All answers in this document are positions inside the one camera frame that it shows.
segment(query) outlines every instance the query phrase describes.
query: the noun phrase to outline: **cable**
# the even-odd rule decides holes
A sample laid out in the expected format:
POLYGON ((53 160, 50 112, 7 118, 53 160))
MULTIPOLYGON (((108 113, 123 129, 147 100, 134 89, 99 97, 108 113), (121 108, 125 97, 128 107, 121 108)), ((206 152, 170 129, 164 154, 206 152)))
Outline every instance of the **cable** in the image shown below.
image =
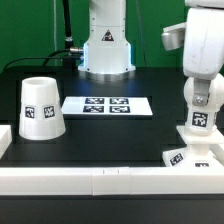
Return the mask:
POLYGON ((18 61, 25 61, 25 60, 43 60, 43 59, 53 59, 53 60, 56 60, 56 59, 64 59, 65 57, 27 57, 27 58, 19 58, 19 59, 16 59, 16 60, 13 60, 13 61, 10 61, 9 63, 7 63, 5 65, 5 67, 3 68, 3 72, 9 67, 9 65, 15 63, 15 62, 18 62, 18 61))
POLYGON ((51 54, 48 55, 48 57, 44 60, 42 66, 45 66, 45 65, 48 63, 48 61, 49 61, 52 57, 54 57, 55 55, 57 55, 57 54, 61 54, 61 53, 64 53, 64 52, 70 52, 70 49, 57 50, 57 51, 51 53, 51 54))
POLYGON ((147 67, 146 50, 145 50, 145 38, 144 38, 143 27, 142 27, 142 17, 141 17, 141 12, 140 12, 140 7, 139 7, 139 0, 135 0, 135 2, 136 2, 136 10, 137 10, 137 15, 138 15, 139 28, 140 28, 143 58, 144 58, 145 67, 147 67))

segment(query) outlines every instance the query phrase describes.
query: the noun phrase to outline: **black table surface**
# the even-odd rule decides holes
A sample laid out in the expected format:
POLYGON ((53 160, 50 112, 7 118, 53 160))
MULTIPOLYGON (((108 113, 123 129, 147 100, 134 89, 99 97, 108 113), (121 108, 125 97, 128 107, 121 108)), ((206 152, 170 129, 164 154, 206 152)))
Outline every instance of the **black table surface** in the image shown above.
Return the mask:
MULTIPOLYGON (((183 87, 181 68, 137 68, 134 77, 115 82, 61 67, 9 68, 0 75, 0 125, 11 125, 13 140, 0 167, 162 167, 163 151, 184 146, 176 131, 187 113, 183 87), (147 97, 153 116, 67 115, 63 136, 25 140, 18 134, 21 83, 34 76, 57 80, 61 104, 66 96, 147 97)), ((223 223, 223 200, 214 194, 1 196, 0 223, 223 223)))

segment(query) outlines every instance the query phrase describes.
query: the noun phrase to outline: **white mat with markers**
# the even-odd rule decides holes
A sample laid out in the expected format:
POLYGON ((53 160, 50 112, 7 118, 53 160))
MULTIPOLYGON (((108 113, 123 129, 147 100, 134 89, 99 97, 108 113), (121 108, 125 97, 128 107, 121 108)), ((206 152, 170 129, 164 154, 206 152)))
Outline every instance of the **white mat with markers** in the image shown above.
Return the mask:
POLYGON ((146 97, 66 97, 62 113, 151 116, 152 110, 146 97))

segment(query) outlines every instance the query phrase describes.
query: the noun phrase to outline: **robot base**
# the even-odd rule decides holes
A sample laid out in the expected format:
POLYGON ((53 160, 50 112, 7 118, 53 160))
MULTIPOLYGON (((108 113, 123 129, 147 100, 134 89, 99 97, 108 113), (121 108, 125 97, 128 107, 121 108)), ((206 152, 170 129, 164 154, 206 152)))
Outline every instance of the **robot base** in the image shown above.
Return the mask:
POLYGON ((98 74, 98 73, 91 73, 86 71, 79 71, 79 76, 83 78, 95 80, 95 81, 113 82, 113 81, 134 78, 135 70, 128 71, 125 73, 120 73, 120 74, 98 74))
POLYGON ((209 136, 191 134, 184 126, 177 126, 177 130, 187 147, 163 152, 167 167, 223 167, 209 149, 210 144, 224 142, 224 137, 218 130, 209 136))

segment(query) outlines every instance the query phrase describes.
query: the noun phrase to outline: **upside-down cup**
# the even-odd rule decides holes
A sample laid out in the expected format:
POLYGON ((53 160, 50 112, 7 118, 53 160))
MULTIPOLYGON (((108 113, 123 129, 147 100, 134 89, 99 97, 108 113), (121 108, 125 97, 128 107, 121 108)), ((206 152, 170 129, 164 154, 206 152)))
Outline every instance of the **upside-down cup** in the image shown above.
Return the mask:
POLYGON ((64 134, 65 124, 56 80, 34 77, 22 81, 19 134, 29 140, 49 140, 64 134))

